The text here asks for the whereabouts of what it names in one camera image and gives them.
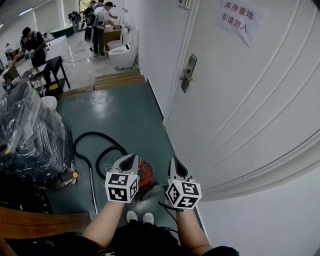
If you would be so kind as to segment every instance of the plastic wrap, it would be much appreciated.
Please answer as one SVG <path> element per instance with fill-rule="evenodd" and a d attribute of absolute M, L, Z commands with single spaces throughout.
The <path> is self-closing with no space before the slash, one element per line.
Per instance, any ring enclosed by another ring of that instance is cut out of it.
<path fill-rule="evenodd" d="M 0 172 L 43 182 L 64 171 L 69 135 L 26 81 L 1 99 L 0 120 Z"/>

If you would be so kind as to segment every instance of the green floor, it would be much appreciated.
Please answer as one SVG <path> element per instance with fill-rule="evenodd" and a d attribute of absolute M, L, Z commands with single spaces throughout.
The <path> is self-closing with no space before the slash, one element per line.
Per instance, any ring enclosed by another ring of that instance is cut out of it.
<path fill-rule="evenodd" d="M 71 129 L 73 141 L 86 132 L 104 133 L 120 143 L 129 154 L 138 154 L 144 161 L 152 164 L 157 182 L 167 182 L 169 161 L 174 152 L 148 84 L 137 83 L 62 98 L 57 111 Z M 77 150 L 95 166 L 99 154 L 110 146 L 103 138 L 92 136 L 80 141 Z M 104 170 L 105 164 L 113 164 L 120 157 L 118 152 L 107 154 L 101 161 L 100 169 Z M 55 213 L 89 212 L 93 219 L 95 210 L 89 169 L 78 158 L 75 158 L 75 165 L 77 172 L 82 175 L 77 184 L 47 194 Z M 107 195 L 102 186 L 103 180 L 94 167 L 93 178 L 97 205 L 101 210 L 107 202 Z M 138 203 L 132 210 L 138 214 L 139 220 L 142 220 L 145 212 L 152 212 L 156 225 L 177 229 L 172 218 L 158 205 L 158 201 L 163 202 L 163 197 L 159 193 L 156 197 Z M 127 210 L 130 210 L 129 205 L 123 211 L 120 225 L 126 223 Z"/>

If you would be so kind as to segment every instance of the black table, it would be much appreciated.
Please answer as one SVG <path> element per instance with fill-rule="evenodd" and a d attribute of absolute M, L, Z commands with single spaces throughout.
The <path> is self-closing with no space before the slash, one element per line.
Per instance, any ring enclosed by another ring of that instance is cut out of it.
<path fill-rule="evenodd" d="M 39 73 L 37 73 L 37 74 L 35 74 L 34 76 L 32 76 L 32 77 L 29 77 L 30 76 L 30 74 L 31 74 L 31 72 L 30 72 L 30 70 L 27 70 L 26 72 L 24 72 L 24 74 L 23 74 L 23 76 L 22 76 L 22 78 L 23 79 L 27 79 L 27 80 L 29 80 L 29 81 L 31 81 L 31 82 L 35 82 L 35 81 L 38 81 L 38 80 L 40 80 L 43 76 L 44 76 L 44 74 L 46 73 L 46 72 L 52 72 L 52 74 L 53 74 L 53 77 L 54 77 L 54 79 L 55 79 L 55 83 L 58 85 L 58 87 L 59 87 L 59 89 L 63 92 L 63 86 L 64 86 L 64 82 L 66 81 L 66 84 L 68 85 L 68 87 L 69 87 L 69 89 L 71 88 L 70 87 L 70 83 L 69 83 L 69 81 L 68 81 L 68 78 L 67 78 L 67 76 L 66 76 L 66 72 L 65 72 L 65 69 L 64 69 L 64 66 L 63 66 L 63 61 L 62 61 L 62 58 L 61 58 L 61 56 L 58 56 L 58 57 L 55 57 L 55 58 L 52 58 L 52 59 L 49 59 L 49 60 L 47 60 L 44 64 L 46 64 L 46 66 L 45 66 L 45 68 L 41 71 L 41 72 L 39 72 Z M 62 73 L 63 73 L 63 76 L 64 76 L 64 79 L 63 79 L 63 82 L 62 83 L 60 83 L 60 81 L 61 81 L 61 79 L 59 80 L 58 79 L 58 77 L 57 77 L 57 73 L 58 73 L 58 71 L 59 70 L 62 70 Z"/>

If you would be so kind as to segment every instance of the baseboard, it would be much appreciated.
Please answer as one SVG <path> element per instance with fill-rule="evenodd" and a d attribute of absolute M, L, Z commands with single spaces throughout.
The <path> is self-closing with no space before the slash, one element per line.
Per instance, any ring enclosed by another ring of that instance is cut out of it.
<path fill-rule="evenodd" d="M 163 114 L 162 111 L 161 111 L 160 105 L 159 105 L 159 103 L 158 103 L 157 97 L 156 97 L 156 95 L 155 95 L 155 92 L 154 92 L 154 90 L 153 90 L 153 88 L 152 88 L 152 86 L 151 86 L 151 83 L 150 83 L 149 79 L 146 80 L 146 83 L 149 85 L 149 88 L 150 88 L 150 90 L 151 90 L 151 92 L 152 92 L 154 101 L 156 102 L 156 106 L 157 106 L 157 108 L 158 108 L 158 110 L 159 110 L 159 113 L 160 113 L 161 118 L 162 118 L 162 121 L 163 121 L 163 120 L 164 120 L 164 114 Z"/>

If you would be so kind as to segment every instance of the black hose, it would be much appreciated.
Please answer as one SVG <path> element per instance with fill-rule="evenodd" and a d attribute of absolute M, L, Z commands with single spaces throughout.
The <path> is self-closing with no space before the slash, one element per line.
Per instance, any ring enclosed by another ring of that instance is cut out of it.
<path fill-rule="evenodd" d="M 89 169 L 92 169 L 92 165 L 91 165 L 91 162 L 89 161 L 89 159 L 86 158 L 84 155 L 79 154 L 79 153 L 77 152 L 77 144 L 78 144 L 78 142 L 79 142 L 82 138 L 84 138 L 84 137 L 86 137 L 86 136 L 89 136 L 89 135 L 97 135 L 97 136 L 103 137 L 103 138 L 107 139 L 108 141 L 110 141 L 111 143 L 114 144 L 114 146 L 108 147 L 105 151 L 103 151 L 103 152 L 99 155 L 99 157 L 97 158 L 97 160 L 96 160 L 96 162 L 95 162 L 96 172 L 99 174 L 99 176 L 100 176 L 102 179 L 105 180 L 105 179 L 106 179 L 106 176 L 100 171 L 100 168 L 99 168 L 99 164 L 100 164 L 101 159 L 102 159 L 107 153 L 109 153 L 109 152 L 112 151 L 112 150 L 118 150 L 118 151 L 120 151 L 124 156 L 128 155 L 128 153 L 127 153 L 127 151 L 126 151 L 118 142 L 116 142 L 113 138 L 109 137 L 108 135 L 105 135 L 105 134 L 103 134 L 103 133 L 101 133 L 101 132 L 96 132 L 96 131 L 86 132 L 86 133 L 80 135 L 80 136 L 75 140 L 75 142 L 73 143 L 73 152 L 74 152 L 74 154 L 75 154 L 75 156 L 76 156 L 77 158 L 83 159 L 83 160 L 87 163 Z"/>

